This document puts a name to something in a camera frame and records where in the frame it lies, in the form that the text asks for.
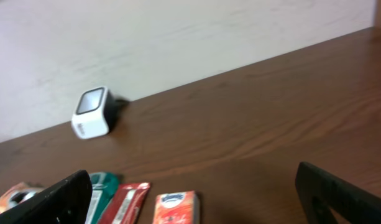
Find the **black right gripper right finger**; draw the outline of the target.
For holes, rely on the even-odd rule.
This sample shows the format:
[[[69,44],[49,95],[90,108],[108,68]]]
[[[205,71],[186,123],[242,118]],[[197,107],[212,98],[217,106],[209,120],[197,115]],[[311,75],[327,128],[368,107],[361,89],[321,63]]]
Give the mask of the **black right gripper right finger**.
[[[295,187],[309,223],[381,223],[381,198],[309,162],[299,163]]]

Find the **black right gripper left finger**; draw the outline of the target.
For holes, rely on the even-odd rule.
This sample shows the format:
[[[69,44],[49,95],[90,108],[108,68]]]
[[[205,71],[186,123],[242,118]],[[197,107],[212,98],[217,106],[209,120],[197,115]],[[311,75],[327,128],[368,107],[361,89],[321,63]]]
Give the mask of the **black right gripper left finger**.
[[[84,224],[92,195],[90,176],[79,170],[0,214],[0,223]]]

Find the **teal mouthwash bottle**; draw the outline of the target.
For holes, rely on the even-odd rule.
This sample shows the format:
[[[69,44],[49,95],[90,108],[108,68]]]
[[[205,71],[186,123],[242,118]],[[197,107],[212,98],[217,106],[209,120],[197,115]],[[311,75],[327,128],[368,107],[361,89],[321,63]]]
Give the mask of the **teal mouthwash bottle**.
[[[89,174],[92,195],[85,224],[96,224],[114,197],[119,186],[119,179],[110,172]]]

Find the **orange wiper sheet bag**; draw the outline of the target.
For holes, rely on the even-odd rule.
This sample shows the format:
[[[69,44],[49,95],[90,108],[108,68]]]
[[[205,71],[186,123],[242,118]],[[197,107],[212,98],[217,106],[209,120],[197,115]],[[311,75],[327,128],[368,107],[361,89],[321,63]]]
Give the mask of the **orange wiper sheet bag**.
[[[14,185],[0,197],[0,214],[30,199],[43,190],[43,187],[32,186],[25,182]]]

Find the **red snack bar wrapper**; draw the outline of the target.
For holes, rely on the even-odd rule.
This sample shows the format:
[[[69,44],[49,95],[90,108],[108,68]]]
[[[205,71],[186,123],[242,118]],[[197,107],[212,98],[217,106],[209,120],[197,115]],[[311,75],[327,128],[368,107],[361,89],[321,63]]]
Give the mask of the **red snack bar wrapper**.
[[[121,184],[98,224],[136,224],[150,187],[149,182]]]

